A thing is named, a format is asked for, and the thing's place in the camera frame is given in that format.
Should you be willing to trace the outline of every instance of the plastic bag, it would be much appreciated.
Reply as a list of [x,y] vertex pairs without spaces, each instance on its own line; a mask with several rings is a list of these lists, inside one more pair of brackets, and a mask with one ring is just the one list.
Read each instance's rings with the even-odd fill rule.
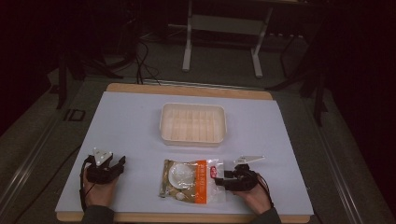
[[225,202],[225,188],[215,184],[215,177],[224,178],[220,160],[165,160],[160,197],[173,197],[186,203]]

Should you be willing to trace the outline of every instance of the dark sleeve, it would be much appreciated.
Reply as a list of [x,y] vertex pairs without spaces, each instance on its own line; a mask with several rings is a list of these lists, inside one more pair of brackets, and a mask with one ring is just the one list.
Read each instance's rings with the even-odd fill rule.
[[250,224],[280,224],[282,223],[280,221],[279,215],[277,214],[277,211],[275,208],[271,208],[270,210],[262,213],[258,217],[254,218],[253,221],[250,222]]
[[108,207],[91,205],[85,210],[81,224],[112,224],[114,211]]

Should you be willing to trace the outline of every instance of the person's left hand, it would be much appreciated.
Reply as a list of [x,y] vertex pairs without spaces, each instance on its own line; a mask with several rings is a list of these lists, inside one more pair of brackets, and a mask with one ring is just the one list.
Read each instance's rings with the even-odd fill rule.
[[109,207],[113,202],[114,192],[118,177],[108,184],[93,184],[87,179],[87,169],[84,171],[83,183],[85,192],[85,204],[87,207],[91,205],[102,205]]

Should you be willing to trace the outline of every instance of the beige tray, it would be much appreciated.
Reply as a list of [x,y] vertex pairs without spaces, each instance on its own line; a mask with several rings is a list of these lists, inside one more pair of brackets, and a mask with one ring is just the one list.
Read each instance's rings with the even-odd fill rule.
[[224,108],[218,105],[166,104],[160,130],[166,145],[218,147],[227,133]]

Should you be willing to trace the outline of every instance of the floor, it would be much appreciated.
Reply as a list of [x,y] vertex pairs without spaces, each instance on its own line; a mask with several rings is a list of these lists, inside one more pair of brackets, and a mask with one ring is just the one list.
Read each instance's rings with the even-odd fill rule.
[[[184,46],[180,38],[183,36],[182,31],[175,30],[167,42],[157,41],[152,35],[142,38],[144,44],[138,45],[139,55],[143,58],[148,54],[141,67],[144,84],[264,91],[265,87],[285,80],[279,53],[287,43],[286,38],[266,37],[259,54],[264,77],[257,79],[249,48],[213,48],[200,39],[195,39],[197,44],[192,47],[190,72],[182,72]],[[290,49],[288,71],[299,62],[305,48],[304,41],[299,39],[296,47]],[[118,58],[107,59],[111,62]],[[6,155],[0,158],[0,190],[4,192],[0,201],[1,223],[62,223],[56,219],[54,209],[100,97],[109,83],[134,83],[136,70],[136,63],[131,63],[114,71],[124,76],[123,79],[112,79],[87,68],[84,81],[68,78],[68,99],[62,109],[56,109],[58,96],[46,92],[1,137],[0,148]],[[49,78],[56,84],[57,70]],[[323,125],[319,127],[313,118],[314,95],[302,98],[301,84],[271,93],[280,106],[317,213],[308,223],[396,223],[332,93],[325,91],[327,111],[322,113]],[[68,109],[85,111],[84,119],[64,119]]]

